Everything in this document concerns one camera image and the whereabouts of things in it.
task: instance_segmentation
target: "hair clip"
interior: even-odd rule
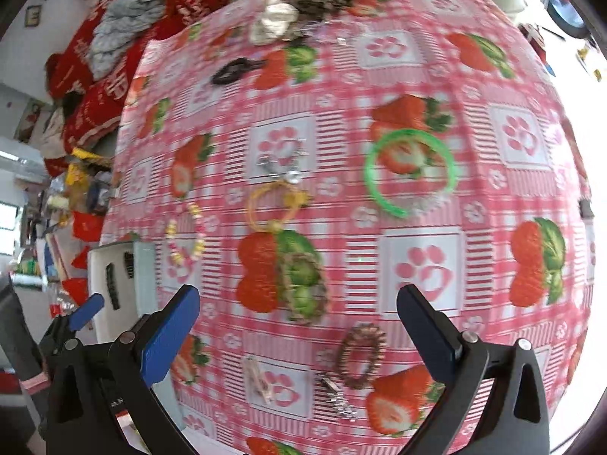
[[[253,382],[255,390],[262,396],[263,402],[266,405],[274,402],[272,389],[270,388],[269,383],[264,379],[257,359],[255,359],[253,356],[247,356],[243,359],[242,366],[245,374],[248,375]]]
[[[257,201],[266,193],[274,190],[275,188],[286,188],[289,193],[285,195],[285,204],[289,206],[289,210],[279,221],[269,221],[265,226],[260,226],[255,218],[255,212],[257,211]],[[249,196],[247,202],[247,222],[251,229],[256,232],[270,232],[277,234],[283,231],[284,225],[295,217],[295,214],[301,207],[305,207],[308,203],[309,197],[305,191],[298,190],[295,185],[287,183],[283,179],[277,179],[271,183],[256,188]]]
[[[318,378],[320,378],[321,383],[327,389],[329,403],[333,405],[338,416],[343,419],[348,419],[350,422],[358,421],[360,419],[358,411],[350,405],[348,400],[346,400],[344,392],[338,384],[331,379],[329,374],[326,372],[318,373]]]
[[[266,60],[250,60],[248,58],[237,58],[219,69],[211,78],[213,85],[228,85],[240,80],[245,73],[251,70],[263,68]]]

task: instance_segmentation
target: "blue gripper pad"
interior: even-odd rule
[[[101,311],[105,305],[105,300],[101,294],[95,293],[88,298],[82,306],[68,317],[68,328],[71,332],[80,330],[89,323],[92,318]]]
[[[142,352],[142,378],[148,387],[162,381],[169,372],[181,344],[192,329],[200,312],[200,296],[192,286],[186,287],[181,301],[173,308]]]

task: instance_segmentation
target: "metal hair clip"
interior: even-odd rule
[[[338,384],[331,379],[329,374],[318,373],[318,378],[320,378],[322,384],[327,389],[329,402],[333,405],[338,416],[343,419],[348,419],[350,422],[358,421],[360,419],[358,411],[346,400],[344,392]]]
[[[269,176],[274,179],[283,179],[287,183],[296,185],[301,182],[304,178],[302,174],[301,167],[299,165],[299,159],[303,156],[308,155],[308,153],[304,150],[304,140],[297,140],[297,147],[293,150],[291,157],[289,158],[289,163],[287,165],[286,171],[284,173],[279,173],[277,170],[278,160],[274,158],[272,155],[263,155],[257,160],[257,165],[263,168]]]
[[[262,371],[259,367],[259,362],[252,356],[245,357],[243,360],[243,370],[248,374],[253,382],[255,390],[263,397],[266,405],[274,402],[274,395],[269,383],[263,378]]]

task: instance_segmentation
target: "beaded bracelet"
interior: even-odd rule
[[[434,193],[430,197],[416,199],[412,204],[411,209],[404,209],[389,202],[377,189],[377,183],[374,179],[374,166],[379,153],[384,148],[402,141],[416,141],[432,148],[434,152],[444,159],[445,168],[447,170],[447,185],[441,191]],[[364,177],[366,189],[368,189],[373,200],[375,200],[375,202],[387,213],[401,219],[411,215],[421,215],[424,212],[427,212],[445,196],[453,192],[457,186],[455,160],[448,147],[430,133],[413,129],[396,130],[395,132],[382,136],[366,155]]]
[[[166,226],[166,239],[168,240],[169,252],[171,253],[171,259],[175,265],[182,266],[186,265],[189,267],[192,262],[197,261],[204,252],[204,223],[202,222],[202,214],[200,207],[190,202],[187,204],[187,211],[190,213],[193,219],[193,226],[196,231],[196,241],[193,245],[191,255],[183,256],[180,248],[175,242],[175,235],[177,234],[177,220],[171,219]]]
[[[314,296],[316,307],[311,314],[304,314],[298,307],[297,301],[298,296],[295,295],[297,287],[291,281],[291,273],[289,270],[292,268],[296,261],[307,262],[319,275],[319,282],[310,288],[316,288],[317,294]],[[312,253],[284,253],[280,259],[280,276],[282,278],[282,285],[285,290],[286,304],[291,312],[291,317],[298,323],[304,325],[312,325],[318,323],[323,315],[327,312],[327,305],[329,303],[329,292],[327,285],[325,284],[326,279],[322,266],[318,263],[317,259]]]
[[[354,346],[371,344],[373,350],[369,355],[368,365],[364,373],[358,377],[348,372],[348,361]],[[385,332],[377,325],[363,323],[352,327],[339,346],[335,368],[344,385],[354,390],[367,387],[377,374],[385,355]]]
[[[285,203],[289,205],[289,210],[280,221],[269,221],[266,226],[260,226],[255,220],[255,212],[257,210],[257,201],[262,195],[269,193],[275,188],[286,188],[289,190],[288,196],[285,197]],[[271,232],[276,234],[282,231],[284,225],[295,217],[295,214],[303,207],[307,201],[307,194],[305,191],[301,191],[295,185],[287,183],[283,179],[277,179],[271,183],[267,183],[251,193],[247,202],[247,222],[253,231],[257,232]]]

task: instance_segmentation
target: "metal screw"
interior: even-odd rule
[[[532,348],[531,342],[527,339],[518,339],[518,346],[523,349],[523,351],[530,351]]]
[[[118,337],[118,339],[123,344],[130,344],[131,342],[133,342],[135,340],[135,334],[133,332],[131,332],[130,330],[128,332],[122,332],[120,334],[120,337]]]
[[[470,332],[468,330],[463,331],[462,334],[462,339],[464,339],[466,342],[469,342],[470,344],[474,344],[476,342],[478,342],[478,334],[474,333],[474,332]]]
[[[66,342],[65,348],[68,351],[73,351],[76,347],[78,347],[78,344],[80,344],[80,340],[78,339],[70,339]]]

